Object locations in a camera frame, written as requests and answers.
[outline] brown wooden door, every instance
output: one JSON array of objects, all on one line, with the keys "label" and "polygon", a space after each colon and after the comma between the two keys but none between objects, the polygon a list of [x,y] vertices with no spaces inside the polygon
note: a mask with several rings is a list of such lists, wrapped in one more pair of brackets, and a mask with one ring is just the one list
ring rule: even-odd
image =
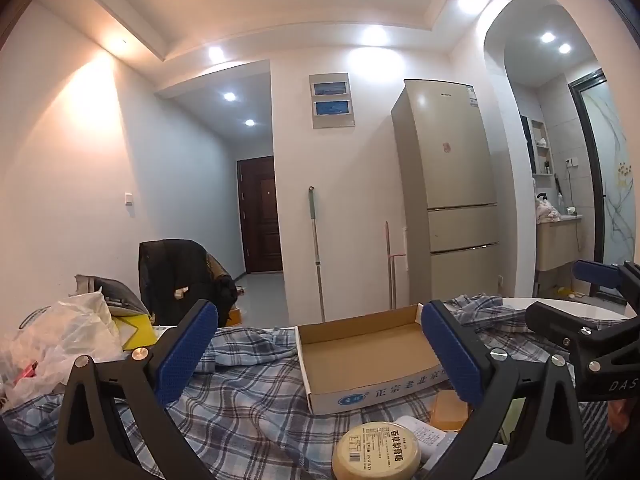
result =
[{"label": "brown wooden door", "polygon": [[238,202],[246,272],[282,270],[272,156],[238,160]]}]

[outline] sticker on refrigerator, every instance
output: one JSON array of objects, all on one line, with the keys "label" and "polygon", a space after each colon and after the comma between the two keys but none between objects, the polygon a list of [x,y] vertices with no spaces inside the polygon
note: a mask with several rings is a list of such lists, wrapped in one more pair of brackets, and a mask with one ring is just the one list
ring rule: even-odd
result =
[{"label": "sticker on refrigerator", "polygon": [[469,94],[469,104],[478,108],[478,98],[476,97],[476,91],[472,86],[466,87],[466,92]]}]

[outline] blue display panel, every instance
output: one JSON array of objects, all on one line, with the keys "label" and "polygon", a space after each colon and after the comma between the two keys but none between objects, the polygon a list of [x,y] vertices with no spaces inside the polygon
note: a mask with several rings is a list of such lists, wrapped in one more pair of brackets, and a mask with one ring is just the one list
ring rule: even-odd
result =
[{"label": "blue display panel", "polygon": [[316,115],[342,115],[348,114],[348,101],[322,101],[316,104]]},{"label": "blue display panel", "polygon": [[315,95],[341,95],[347,93],[347,83],[338,81],[334,83],[314,83]]}]

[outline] bed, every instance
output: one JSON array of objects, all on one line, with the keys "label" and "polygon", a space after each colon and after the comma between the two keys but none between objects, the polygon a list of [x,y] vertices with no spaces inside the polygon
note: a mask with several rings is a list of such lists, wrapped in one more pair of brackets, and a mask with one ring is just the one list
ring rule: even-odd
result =
[{"label": "bed", "polygon": [[[524,311],[503,304],[500,297],[461,296],[448,307],[487,346],[505,348],[516,359],[544,361],[549,352],[563,352],[529,332]],[[616,320],[596,323],[603,328]],[[349,428],[401,415],[428,421],[434,394],[447,387],[448,383],[441,383],[368,408],[312,416],[293,329],[223,328],[210,342],[180,399],[168,406],[168,413],[220,480],[331,479],[334,445]],[[3,414],[15,441],[46,479],[53,478],[52,448],[61,403],[62,395],[47,395]],[[118,407],[141,464],[158,475],[126,404],[120,402]],[[582,403],[580,410],[586,469],[588,478],[595,478],[610,437],[606,403]]]}]

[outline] gray pillow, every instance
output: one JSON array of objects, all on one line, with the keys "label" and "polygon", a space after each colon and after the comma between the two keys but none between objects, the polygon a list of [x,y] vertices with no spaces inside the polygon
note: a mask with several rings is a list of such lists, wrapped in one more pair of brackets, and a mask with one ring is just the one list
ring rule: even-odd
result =
[{"label": "gray pillow", "polygon": [[76,274],[76,294],[86,294],[102,289],[104,301],[110,307],[125,308],[140,314],[149,315],[149,311],[139,297],[124,283],[100,276]]}]

